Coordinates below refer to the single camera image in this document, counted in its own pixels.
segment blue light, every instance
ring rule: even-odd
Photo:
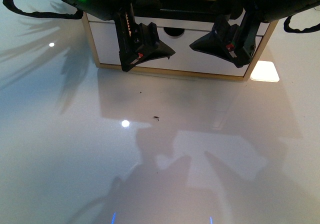
[[[111,224],[115,224],[115,220],[116,220],[116,215],[117,213],[113,213],[113,217],[112,217],[112,221],[111,221]]]

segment wooden frame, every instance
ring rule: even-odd
[[[82,23],[84,26],[84,30],[86,36],[88,38],[89,46],[92,51],[93,59],[95,62],[95,66],[97,68],[105,68],[105,69],[114,69],[121,70],[120,65],[116,64],[107,64],[100,63],[94,37],[90,28],[89,19],[86,13],[84,13],[82,18]],[[174,75],[174,76],[188,76],[188,77],[198,77],[198,78],[211,78],[211,79],[223,79],[230,81],[247,81],[250,78],[252,71],[254,70],[257,62],[259,61],[260,56],[262,55],[267,43],[277,26],[278,21],[274,21],[270,23],[268,26],[259,46],[256,49],[252,62],[249,64],[244,76],[234,76],[234,75],[223,75],[223,74],[213,74],[213,73],[203,73],[203,72],[193,72],[193,71],[183,71],[183,70],[171,70],[171,69],[161,69],[161,68],[152,68],[152,67],[141,67],[136,66],[130,72],[138,72],[138,73],[153,73],[153,74],[161,74],[161,75]]]

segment white cabinet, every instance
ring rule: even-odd
[[[235,23],[239,25],[242,18],[243,14],[237,20],[230,20],[229,23],[231,25]],[[136,17],[135,21],[138,24],[143,23],[145,25],[148,25],[150,22],[155,23],[160,40],[171,47],[176,53],[170,59],[161,58],[141,63],[134,67],[131,72],[154,72],[238,81],[248,79],[276,26],[276,23],[261,24],[256,36],[256,46],[258,48],[252,63],[242,68],[237,68],[229,61],[213,55],[193,51],[189,47],[195,40],[209,33],[214,25],[213,23],[148,17]],[[94,16],[85,15],[83,24],[91,43],[97,67],[120,69],[119,47],[114,22],[101,21]],[[165,33],[164,27],[181,28],[184,29],[184,33],[178,38],[172,37]]]

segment black cable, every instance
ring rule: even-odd
[[[79,20],[83,17],[84,12],[82,10],[77,10],[75,14],[59,14],[54,12],[24,12],[17,8],[14,4],[14,0],[3,0],[3,5],[10,11],[17,13],[19,15],[32,17],[32,18],[55,18],[55,19],[73,19]]]
[[[317,31],[320,31],[320,23],[318,25],[315,25],[313,27],[309,27],[309,28],[305,28],[303,30],[299,30],[299,29],[292,29],[289,24],[290,24],[290,21],[291,21],[291,18],[293,16],[290,15],[286,18],[286,20],[284,21],[284,24],[283,24],[283,29],[287,32],[287,33],[299,33],[299,34],[302,34],[302,33],[314,33],[314,32],[317,32]]]

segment drawer front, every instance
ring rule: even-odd
[[[100,63],[120,65],[119,47],[114,23],[90,22],[90,27]],[[191,43],[207,33],[208,31],[204,30],[185,29],[182,36],[173,38],[164,32],[163,27],[158,27],[160,40],[175,50],[176,54],[170,59],[151,60],[138,66],[243,77],[248,66],[236,68],[229,61],[193,51],[189,47]],[[257,46],[260,40],[261,37],[257,36]]]

